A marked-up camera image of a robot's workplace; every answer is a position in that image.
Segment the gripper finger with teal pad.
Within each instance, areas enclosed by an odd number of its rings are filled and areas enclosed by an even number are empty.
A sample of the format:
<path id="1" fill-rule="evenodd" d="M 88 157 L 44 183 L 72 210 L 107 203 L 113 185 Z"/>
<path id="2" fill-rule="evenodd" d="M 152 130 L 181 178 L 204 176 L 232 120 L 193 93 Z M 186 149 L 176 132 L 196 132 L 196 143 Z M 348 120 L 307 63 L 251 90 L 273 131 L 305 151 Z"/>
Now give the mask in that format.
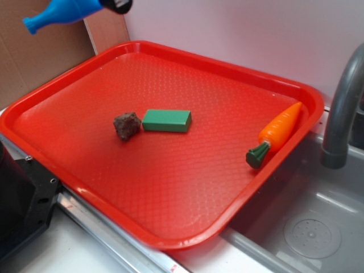
<path id="1" fill-rule="evenodd" d="M 117 14 L 126 14 L 130 11 L 133 0 L 100 0 L 100 4 Z"/>

